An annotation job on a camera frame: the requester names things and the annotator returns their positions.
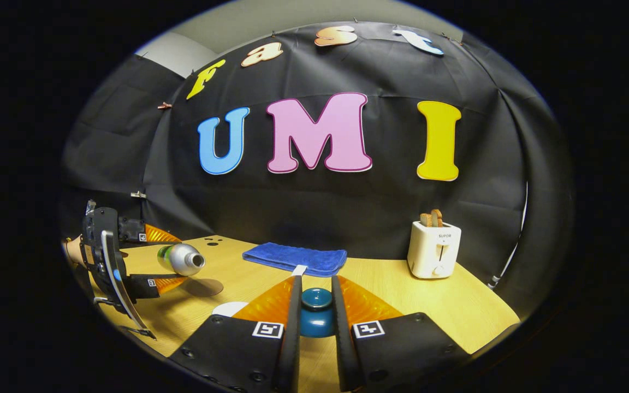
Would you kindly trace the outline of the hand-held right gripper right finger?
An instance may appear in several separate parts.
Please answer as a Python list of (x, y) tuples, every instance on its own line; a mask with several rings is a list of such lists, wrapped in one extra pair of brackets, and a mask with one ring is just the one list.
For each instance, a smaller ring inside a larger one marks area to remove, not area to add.
[(426, 315), (404, 315), (351, 279), (335, 276), (335, 340), (340, 390), (418, 392), (470, 355)]

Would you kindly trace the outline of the blue teacup lid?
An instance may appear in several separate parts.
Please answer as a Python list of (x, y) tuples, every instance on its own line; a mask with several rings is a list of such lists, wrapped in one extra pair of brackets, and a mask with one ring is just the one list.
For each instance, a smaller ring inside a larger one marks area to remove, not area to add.
[(335, 333), (334, 297), (324, 288), (309, 288), (300, 297), (300, 335), (322, 338)]

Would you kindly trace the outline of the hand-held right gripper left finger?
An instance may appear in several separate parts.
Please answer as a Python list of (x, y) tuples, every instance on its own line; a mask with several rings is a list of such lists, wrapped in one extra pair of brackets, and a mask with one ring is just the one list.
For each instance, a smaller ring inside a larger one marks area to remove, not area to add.
[(234, 316), (209, 316), (170, 360), (227, 393), (297, 393), (301, 276), (290, 276)]

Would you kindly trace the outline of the blue folded towel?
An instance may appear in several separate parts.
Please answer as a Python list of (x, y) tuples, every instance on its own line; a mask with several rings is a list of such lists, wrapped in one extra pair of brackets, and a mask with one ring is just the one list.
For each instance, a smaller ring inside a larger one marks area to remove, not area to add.
[(304, 274), (317, 278), (329, 278), (336, 275), (344, 266), (347, 257), (344, 249), (320, 251), (276, 243), (257, 245), (242, 254), (242, 258), (246, 261), (286, 271), (294, 271), (299, 265), (306, 266)]

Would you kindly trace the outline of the black backdrop cloth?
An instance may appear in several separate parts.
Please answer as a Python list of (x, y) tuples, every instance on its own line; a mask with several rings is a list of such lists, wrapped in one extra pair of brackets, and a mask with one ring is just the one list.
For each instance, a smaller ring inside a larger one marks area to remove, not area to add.
[(61, 177), (66, 236), (94, 199), (183, 239), (404, 259), (412, 221), (439, 209), (459, 264), (521, 319), (574, 217), (566, 137), (514, 65), (469, 35), (381, 22), (279, 32), (187, 78), (134, 55), (82, 109)]

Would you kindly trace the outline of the white toaster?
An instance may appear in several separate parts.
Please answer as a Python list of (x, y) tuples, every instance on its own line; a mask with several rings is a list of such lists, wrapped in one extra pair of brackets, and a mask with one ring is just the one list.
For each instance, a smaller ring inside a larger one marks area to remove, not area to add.
[(407, 263), (413, 276), (421, 279), (448, 278), (454, 271), (461, 243), (459, 227), (426, 227), (412, 222)]

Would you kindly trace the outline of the brown round coaster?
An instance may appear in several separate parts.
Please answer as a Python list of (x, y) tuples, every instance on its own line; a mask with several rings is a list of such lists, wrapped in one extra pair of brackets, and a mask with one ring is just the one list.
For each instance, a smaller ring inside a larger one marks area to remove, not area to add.
[(180, 289), (194, 297), (211, 297), (224, 290), (223, 284), (217, 279), (209, 278), (187, 278), (181, 284)]

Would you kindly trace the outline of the silver green water bottle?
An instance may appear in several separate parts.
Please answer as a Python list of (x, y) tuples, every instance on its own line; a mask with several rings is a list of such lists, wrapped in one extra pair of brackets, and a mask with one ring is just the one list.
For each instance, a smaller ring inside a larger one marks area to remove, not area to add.
[(192, 276), (205, 266), (205, 257), (194, 246), (185, 243), (164, 246), (157, 252), (160, 266), (180, 276)]

